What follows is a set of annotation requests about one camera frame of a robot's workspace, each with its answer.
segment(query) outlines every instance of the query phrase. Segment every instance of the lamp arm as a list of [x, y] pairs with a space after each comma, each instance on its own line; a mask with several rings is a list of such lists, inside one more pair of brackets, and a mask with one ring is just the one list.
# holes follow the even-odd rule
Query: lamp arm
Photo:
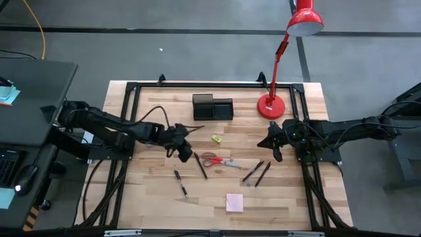
[[284, 54], [285, 49], [287, 48], [288, 38], [289, 38], [289, 34], [288, 33], [285, 33], [284, 40], [281, 42], [281, 44], [279, 45], [278, 50], [276, 51], [276, 59], [275, 59], [275, 65], [274, 65], [274, 74], [273, 74], [273, 77], [272, 77], [272, 84], [270, 85], [269, 97], [268, 97], [268, 101], [267, 101], [267, 104], [269, 104], [269, 105], [272, 105], [272, 102], [275, 99], [276, 74], [278, 72], [278, 64], [279, 64], [279, 61], [281, 60], [281, 56]]

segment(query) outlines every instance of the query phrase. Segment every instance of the sticky note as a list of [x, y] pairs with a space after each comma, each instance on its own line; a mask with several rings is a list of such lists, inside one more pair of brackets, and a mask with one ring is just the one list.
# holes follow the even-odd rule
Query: sticky note
[[217, 135], [213, 135], [212, 136], [212, 140], [214, 140], [214, 141], [216, 141], [218, 143], [221, 143], [221, 141], [222, 141], [222, 139], [220, 137], [218, 137]]
[[0, 209], [8, 209], [14, 197], [14, 190], [0, 188]]
[[8, 103], [8, 104], [12, 104], [14, 99], [16, 99], [16, 97], [18, 97], [20, 91], [19, 90], [14, 90], [6, 99], [0, 99], [0, 102], [2, 103]]
[[243, 212], [243, 194], [226, 194], [226, 211]]
[[0, 86], [0, 99], [7, 99], [16, 90], [15, 86]]

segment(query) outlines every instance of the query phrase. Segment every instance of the yellow eraser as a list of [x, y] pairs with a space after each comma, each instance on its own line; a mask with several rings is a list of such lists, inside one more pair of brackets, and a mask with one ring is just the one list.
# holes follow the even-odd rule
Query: yellow eraser
[[217, 135], [213, 135], [212, 136], [212, 140], [214, 140], [214, 141], [216, 141], [218, 143], [221, 143], [221, 141], [222, 141], [222, 139], [220, 137], [218, 137]]

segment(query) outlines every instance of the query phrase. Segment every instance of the wooden table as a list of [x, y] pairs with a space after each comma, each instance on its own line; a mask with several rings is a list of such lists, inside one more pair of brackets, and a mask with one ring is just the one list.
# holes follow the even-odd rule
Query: wooden table
[[[127, 81], [110, 81], [103, 110], [120, 116]], [[304, 83], [311, 119], [328, 119], [322, 87], [319, 83]], [[212, 93], [214, 98], [234, 100], [233, 121], [193, 121], [193, 93]], [[202, 154], [211, 151], [222, 157], [231, 157], [242, 169], [222, 165], [206, 168], [208, 180], [192, 157], [182, 163], [176, 155], [166, 158], [162, 147], [148, 148], [137, 143], [129, 163], [119, 228], [162, 229], [225, 229], [225, 230], [308, 230], [309, 213], [301, 167], [295, 160], [294, 149], [282, 148], [284, 161], [277, 163], [272, 151], [257, 147], [267, 135], [268, 121], [256, 110], [257, 99], [267, 93], [265, 89], [251, 88], [142, 88], [137, 119], [156, 105], [168, 113], [170, 124], [205, 125], [186, 139], [193, 150]], [[291, 101], [287, 90], [277, 94], [285, 100], [285, 114], [277, 120], [292, 118]], [[152, 112], [145, 121], [165, 124], [162, 111]], [[211, 140], [213, 134], [222, 138], [220, 144]], [[267, 162], [272, 166], [257, 188], [242, 183], [251, 169], [260, 161], [265, 164], [248, 181], [254, 184]], [[86, 196], [87, 214], [91, 213], [103, 197], [110, 162], [104, 161], [93, 176]], [[90, 166], [87, 178], [93, 168]], [[186, 199], [174, 177], [177, 169], [186, 187]], [[341, 173], [330, 163], [320, 164], [324, 193], [339, 216], [352, 225], [347, 196]], [[243, 194], [244, 212], [226, 212], [226, 194]], [[318, 221], [320, 208], [315, 202]], [[76, 223], [82, 220], [82, 204], [78, 208]]]

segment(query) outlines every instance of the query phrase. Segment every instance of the pen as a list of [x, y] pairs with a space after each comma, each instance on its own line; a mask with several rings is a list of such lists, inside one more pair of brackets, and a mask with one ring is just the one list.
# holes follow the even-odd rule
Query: pen
[[200, 169], [202, 170], [203, 176], [206, 179], [208, 179], [208, 176], [206, 175], [206, 172], [205, 172], [205, 170], [204, 170], [204, 168], [202, 166], [202, 163], [200, 162], [199, 156], [196, 154], [196, 152], [195, 152], [195, 158], [196, 158], [197, 163], [199, 164]]
[[263, 176], [264, 176], [265, 172], [269, 169], [269, 167], [270, 167], [270, 162], [269, 162], [269, 164], [266, 166], [266, 168], [264, 168], [263, 173], [261, 174], [261, 176], [260, 176], [260, 177], [259, 177], [259, 179], [257, 180], [257, 183], [256, 183], [255, 187], [257, 187], [257, 186], [259, 185], [260, 181], [262, 180], [262, 178], [263, 178]]
[[246, 179], [248, 179], [250, 177], [250, 175], [252, 175], [261, 165], [263, 165], [263, 163], [264, 163], [264, 161], [259, 162], [256, 165], [256, 167], [252, 171], [250, 171], [250, 173], [245, 178], [243, 178], [242, 182], [244, 182]]
[[184, 196], [185, 196], [186, 198], [189, 198], [189, 196], [187, 195], [186, 188], [184, 188], [184, 186], [183, 186], [183, 184], [182, 184], [182, 177], [180, 177], [180, 174], [179, 174], [179, 173], [178, 173], [178, 171], [176, 171], [176, 170], [174, 170], [174, 174], [176, 174], [176, 177], [177, 177], [178, 181], [180, 182], [180, 185], [182, 186], [182, 190], [183, 190]]

